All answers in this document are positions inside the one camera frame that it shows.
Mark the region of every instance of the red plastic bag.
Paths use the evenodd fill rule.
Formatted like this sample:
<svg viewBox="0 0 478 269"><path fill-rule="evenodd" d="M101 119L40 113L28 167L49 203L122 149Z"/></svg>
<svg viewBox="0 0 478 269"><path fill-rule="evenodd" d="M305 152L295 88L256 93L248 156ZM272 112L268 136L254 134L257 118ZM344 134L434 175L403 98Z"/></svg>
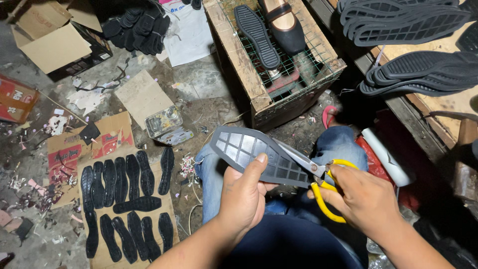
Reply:
<svg viewBox="0 0 478 269"><path fill-rule="evenodd" d="M363 136L359 136L355 140L355 143L357 143L357 145L363 148L365 150L365 153L367 154L367 162L369 164L369 173L381 179L390 181L393 187L395 187L395 183L393 183L393 180L391 180L391 178L387 174L387 171L383 167L382 163L377 158L377 155L375 155L372 148L369 146L369 144L367 144L367 141L365 141Z"/></svg>

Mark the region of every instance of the open cardboard box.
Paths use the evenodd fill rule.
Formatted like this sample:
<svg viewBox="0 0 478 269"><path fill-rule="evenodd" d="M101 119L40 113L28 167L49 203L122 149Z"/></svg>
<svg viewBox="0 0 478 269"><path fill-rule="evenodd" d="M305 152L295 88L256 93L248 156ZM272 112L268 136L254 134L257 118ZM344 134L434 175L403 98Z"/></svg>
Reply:
<svg viewBox="0 0 478 269"><path fill-rule="evenodd" d="M33 1L24 8L13 36L45 74L73 76L113 56L108 42L92 31L102 32L88 0Z"/></svg>

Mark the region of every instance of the shoe strap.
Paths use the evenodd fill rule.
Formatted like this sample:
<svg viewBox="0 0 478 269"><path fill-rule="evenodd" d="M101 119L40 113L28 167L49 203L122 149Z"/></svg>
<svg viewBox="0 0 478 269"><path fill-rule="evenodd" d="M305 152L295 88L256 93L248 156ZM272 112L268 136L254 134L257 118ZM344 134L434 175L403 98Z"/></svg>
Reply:
<svg viewBox="0 0 478 269"><path fill-rule="evenodd" d="M288 3L284 3L268 12L266 14L266 19L269 23L271 23L289 12L292 12L291 6Z"/></svg>

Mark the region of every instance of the wire mesh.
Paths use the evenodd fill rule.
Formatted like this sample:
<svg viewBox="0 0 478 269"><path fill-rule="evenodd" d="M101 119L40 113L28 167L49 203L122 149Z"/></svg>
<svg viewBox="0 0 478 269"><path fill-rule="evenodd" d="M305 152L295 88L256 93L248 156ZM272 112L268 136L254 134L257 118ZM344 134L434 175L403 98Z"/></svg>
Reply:
<svg viewBox="0 0 478 269"><path fill-rule="evenodd" d="M270 28L265 20L265 12L261 9L257 0L216 0L221 7L225 17L233 28L236 37L242 44L254 69L262 80L273 102L280 102L288 97L305 93L311 88L320 87L330 80L336 79L335 71L327 64L332 60L331 54L325 46L318 42L317 33L313 31L313 25L301 21L304 31L306 48L295 56L287 55L278 45ZM234 8L239 5L248 5L260 17L267 29L267 35L272 46L277 51L281 63L276 70L268 71L263 68L259 61L257 50L252 43L239 29L234 16Z"/></svg>

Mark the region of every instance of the wooden crate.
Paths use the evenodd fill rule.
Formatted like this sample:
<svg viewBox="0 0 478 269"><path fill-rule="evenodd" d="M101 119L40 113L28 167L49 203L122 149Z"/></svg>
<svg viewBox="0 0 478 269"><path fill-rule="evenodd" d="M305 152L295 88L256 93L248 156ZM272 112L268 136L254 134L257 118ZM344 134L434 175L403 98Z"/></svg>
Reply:
<svg viewBox="0 0 478 269"><path fill-rule="evenodd" d="M301 84L298 83L297 87L284 97L281 95L271 98L264 85L264 78L261 79L263 73L257 69L257 64L251 61L254 48L238 29L233 12L234 7L241 4L247 4L257 11L257 0L203 1L223 72L229 85L234 88L233 92L239 96L241 104L250 107L252 127L263 132L290 121L309 109L346 67L344 61L337 58L302 0L288 2L304 30L307 48L299 55L309 57L311 63L313 60L317 73L311 76L312 82L305 83L302 79L305 72L300 72ZM278 52L281 57L288 57L281 53L280 49ZM296 64L297 57L289 57L289 60ZM244 96L244 91L247 98L240 98L240 95Z"/></svg>

